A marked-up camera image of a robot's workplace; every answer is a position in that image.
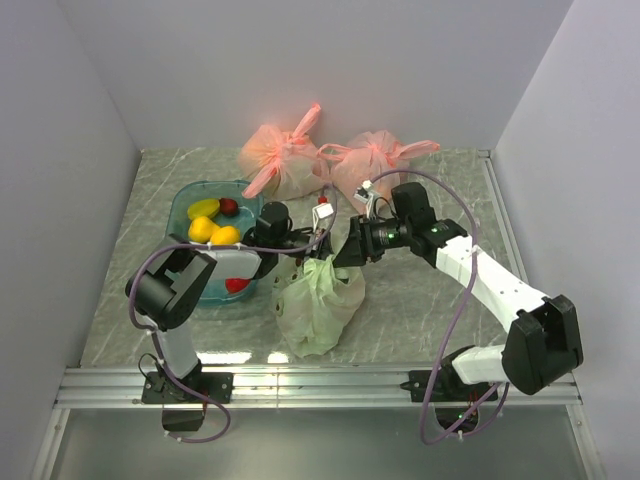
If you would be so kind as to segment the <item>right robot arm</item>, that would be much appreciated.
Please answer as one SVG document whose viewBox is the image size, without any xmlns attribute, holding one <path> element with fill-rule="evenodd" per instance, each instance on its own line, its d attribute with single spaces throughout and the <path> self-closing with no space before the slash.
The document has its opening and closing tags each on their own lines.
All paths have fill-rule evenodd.
<svg viewBox="0 0 640 480">
<path fill-rule="evenodd" d="M 564 295 L 554 298 L 532 288 L 500 265 L 455 221 L 437 219 L 426 189 L 417 182 L 391 191 L 394 214 L 377 215 L 379 194 L 370 181 L 356 190 L 366 206 L 350 220 L 347 240 L 336 255 L 337 268 L 376 262 L 390 249 L 408 248 L 448 275 L 483 304 L 507 334 L 505 344 L 465 347 L 442 360 L 442 391 L 462 399 L 478 383 L 509 383 L 534 395 L 584 361 L 577 309 Z"/>
</svg>

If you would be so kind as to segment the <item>light green plastic bag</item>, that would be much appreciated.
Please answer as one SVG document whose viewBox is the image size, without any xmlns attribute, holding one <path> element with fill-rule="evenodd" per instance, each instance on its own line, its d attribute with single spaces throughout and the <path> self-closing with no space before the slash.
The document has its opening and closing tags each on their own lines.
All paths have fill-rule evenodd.
<svg viewBox="0 0 640 480">
<path fill-rule="evenodd" d="M 323 355 L 338 344 L 365 293 L 359 267 L 336 268 L 332 257 L 304 262 L 284 257 L 275 269 L 272 311 L 294 355 Z"/>
</svg>

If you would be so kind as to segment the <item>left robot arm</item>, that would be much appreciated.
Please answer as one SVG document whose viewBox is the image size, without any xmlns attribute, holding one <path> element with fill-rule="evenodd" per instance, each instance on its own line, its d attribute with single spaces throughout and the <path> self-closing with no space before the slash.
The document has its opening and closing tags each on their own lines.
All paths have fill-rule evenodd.
<svg viewBox="0 0 640 480">
<path fill-rule="evenodd" d="M 131 323 L 151 336 L 156 368 L 178 402 L 214 403 L 204 379 L 188 320 L 210 280 L 249 282 L 269 274 L 282 256 L 304 260 L 330 247 L 334 206 L 312 208 L 312 225 L 295 229 L 287 207 L 270 202 L 254 227 L 229 245 L 192 243 L 168 235 L 129 279 L 125 293 Z"/>
</svg>

